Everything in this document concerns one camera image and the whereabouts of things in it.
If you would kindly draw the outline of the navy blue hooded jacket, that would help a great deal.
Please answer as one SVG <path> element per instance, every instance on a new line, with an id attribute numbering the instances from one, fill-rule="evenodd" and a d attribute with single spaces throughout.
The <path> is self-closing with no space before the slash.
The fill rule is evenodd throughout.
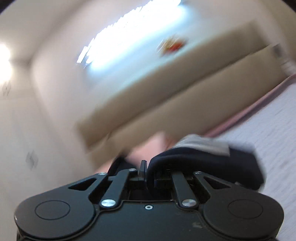
<path id="1" fill-rule="evenodd" d="M 130 168 L 134 166 L 119 154 L 109 167 L 108 174 L 114 176 Z M 189 175 L 200 171 L 255 191 L 265 182 L 254 149 L 196 134 L 185 136 L 170 149 L 154 156 L 147 164 L 146 181 L 138 178 L 139 167 L 135 169 L 131 183 L 147 189 L 152 188 L 157 179 L 166 178 L 170 172 Z"/>

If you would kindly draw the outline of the beige padded headboard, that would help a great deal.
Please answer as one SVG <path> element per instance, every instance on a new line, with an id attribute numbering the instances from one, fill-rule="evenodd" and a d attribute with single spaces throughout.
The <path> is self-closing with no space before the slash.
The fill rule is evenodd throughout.
<path id="1" fill-rule="evenodd" d="M 86 152 L 109 159 L 157 132 L 205 134 L 286 78 L 254 21 L 180 51 L 131 77 L 78 122 Z"/>

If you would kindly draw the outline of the red yellow wall picture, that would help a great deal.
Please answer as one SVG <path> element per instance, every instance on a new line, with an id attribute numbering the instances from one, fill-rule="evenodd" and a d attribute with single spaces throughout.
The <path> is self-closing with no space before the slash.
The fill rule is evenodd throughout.
<path id="1" fill-rule="evenodd" d="M 173 35 L 160 42 L 157 47 L 157 52 L 161 55 L 171 54 L 182 49 L 187 42 L 187 38 Z"/>

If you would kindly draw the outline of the lower pink pillow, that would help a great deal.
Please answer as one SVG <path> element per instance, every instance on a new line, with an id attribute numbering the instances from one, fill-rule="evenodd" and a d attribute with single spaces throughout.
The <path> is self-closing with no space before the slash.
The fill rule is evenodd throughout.
<path id="1" fill-rule="evenodd" d="M 136 147 L 121 151 L 119 154 L 125 157 L 128 164 L 138 168 L 142 160 L 146 160 L 149 164 L 154 156 L 170 149 L 176 143 L 177 141 L 167 133 L 158 132 Z"/>

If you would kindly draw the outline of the floral quilted bedspread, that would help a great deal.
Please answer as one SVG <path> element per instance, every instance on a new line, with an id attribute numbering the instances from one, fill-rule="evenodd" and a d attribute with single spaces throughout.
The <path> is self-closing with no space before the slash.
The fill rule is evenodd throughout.
<path id="1" fill-rule="evenodd" d="M 285 212 L 277 239 L 295 240 L 295 75 L 205 135 L 256 152 L 265 176 L 260 192 Z"/>

